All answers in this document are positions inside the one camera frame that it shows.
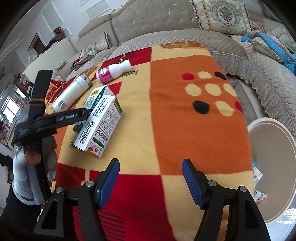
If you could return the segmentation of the left hand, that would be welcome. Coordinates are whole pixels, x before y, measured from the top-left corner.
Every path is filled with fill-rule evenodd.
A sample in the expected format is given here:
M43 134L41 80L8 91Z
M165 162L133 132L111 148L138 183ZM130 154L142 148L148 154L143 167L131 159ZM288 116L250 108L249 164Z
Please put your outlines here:
M36 165L41 162L41 157L46 164L46 173L49 181L55 181L57 176L57 154L56 140L53 136L46 137L42 140L42 155L38 152L25 150L25 158L28 165Z

